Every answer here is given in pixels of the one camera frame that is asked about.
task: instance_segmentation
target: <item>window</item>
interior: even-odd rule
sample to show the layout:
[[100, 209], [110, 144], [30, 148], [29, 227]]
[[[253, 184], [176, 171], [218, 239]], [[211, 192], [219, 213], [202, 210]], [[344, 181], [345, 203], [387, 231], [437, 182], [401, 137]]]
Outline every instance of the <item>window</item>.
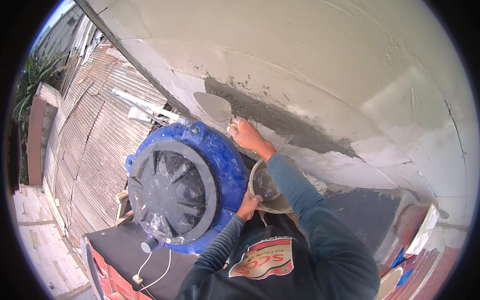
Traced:
[[68, 20], [67, 25], [72, 26], [75, 23], [75, 19], [72, 17], [70, 20]]

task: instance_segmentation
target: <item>long-sleeve shirt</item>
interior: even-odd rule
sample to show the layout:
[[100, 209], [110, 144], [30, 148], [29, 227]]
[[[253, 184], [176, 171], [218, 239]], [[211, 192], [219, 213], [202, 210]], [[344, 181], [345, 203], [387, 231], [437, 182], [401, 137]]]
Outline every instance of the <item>long-sleeve shirt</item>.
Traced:
[[[374, 299], [380, 274], [367, 247], [338, 220], [289, 160], [275, 153], [267, 167], [298, 214], [310, 246], [292, 238], [293, 264], [284, 276], [261, 280], [229, 276], [234, 264], [252, 249], [249, 247], [264, 239], [264, 229], [252, 230], [239, 239], [244, 222], [234, 216], [193, 264], [176, 299]], [[227, 258], [230, 264], [222, 269]]]

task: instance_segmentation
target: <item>blue water tank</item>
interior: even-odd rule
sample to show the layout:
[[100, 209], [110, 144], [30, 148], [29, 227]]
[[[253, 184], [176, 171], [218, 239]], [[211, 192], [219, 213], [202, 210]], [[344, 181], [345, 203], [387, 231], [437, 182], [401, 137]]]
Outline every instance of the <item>blue water tank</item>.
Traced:
[[249, 177], [230, 140], [194, 124], [198, 133], [180, 123], [155, 130], [125, 162], [130, 204], [148, 237], [189, 254], [201, 253], [227, 225]]

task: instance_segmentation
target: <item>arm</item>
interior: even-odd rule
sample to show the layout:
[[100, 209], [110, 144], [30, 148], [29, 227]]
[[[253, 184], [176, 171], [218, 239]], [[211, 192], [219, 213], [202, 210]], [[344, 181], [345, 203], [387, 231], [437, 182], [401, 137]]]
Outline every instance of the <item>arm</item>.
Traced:
[[180, 286], [180, 292], [192, 286], [195, 289], [196, 286], [200, 286], [205, 277], [223, 268], [240, 236], [243, 225], [252, 218], [260, 201], [262, 201], [261, 196], [252, 197], [249, 191], [245, 193], [237, 213], [193, 263]]
[[370, 251], [330, 211], [297, 167], [275, 152], [245, 120], [235, 119], [229, 129], [241, 146], [258, 153], [275, 183], [299, 216], [317, 262], [316, 280], [328, 299], [373, 299], [380, 285], [378, 268]]

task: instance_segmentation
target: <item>trowel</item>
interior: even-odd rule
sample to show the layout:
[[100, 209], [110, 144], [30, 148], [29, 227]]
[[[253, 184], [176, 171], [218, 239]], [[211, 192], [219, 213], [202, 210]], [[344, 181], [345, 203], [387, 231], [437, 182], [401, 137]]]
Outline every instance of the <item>trowel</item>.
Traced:
[[225, 127], [237, 127], [232, 123], [232, 105], [224, 98], [204, 92], [195, 92], [193, 96], [211, 120]]

